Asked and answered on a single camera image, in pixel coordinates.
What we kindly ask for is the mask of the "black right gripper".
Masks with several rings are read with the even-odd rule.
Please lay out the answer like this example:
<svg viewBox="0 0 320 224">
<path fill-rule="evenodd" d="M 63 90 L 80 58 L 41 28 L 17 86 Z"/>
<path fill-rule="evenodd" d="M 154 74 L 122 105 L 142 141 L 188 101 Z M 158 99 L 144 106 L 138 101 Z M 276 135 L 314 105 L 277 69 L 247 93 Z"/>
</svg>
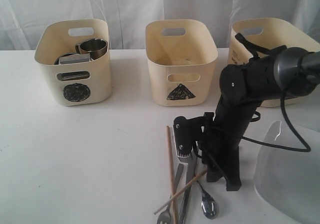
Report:
<svg viewBox="0 0 320 224">
<path fill-rule="evenodd" d="M 239 143 L 258 107 L 257 100 L 245 98 L 233 103 L 221 95 L 213 124 L 206 130 L 203 163 L 207 165 L 207 182 L 217 182 L 226 174 L 226 190 L 238 191 L 241 187 Z"/>
</svg>

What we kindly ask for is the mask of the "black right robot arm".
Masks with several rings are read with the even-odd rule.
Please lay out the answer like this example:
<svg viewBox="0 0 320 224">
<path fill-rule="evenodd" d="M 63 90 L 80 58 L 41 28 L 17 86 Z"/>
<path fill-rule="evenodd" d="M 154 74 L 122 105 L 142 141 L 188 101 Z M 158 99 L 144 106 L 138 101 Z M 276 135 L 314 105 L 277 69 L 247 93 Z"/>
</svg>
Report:
<svg viewBox="0 0 320 224">
<path fill-rule="evenodd" d="M 309 95 L 320 83 L 319 52 L 280 47 L 243 65 L 227 65 L 219 78 L 220 99 L 204 114 L 202 161 L 207 182 L 224 178 L 228 191 L 241 187 L 239 143 L 248 125 L 260 120 L 257 109 L 266 100 Z"/>
</svg>

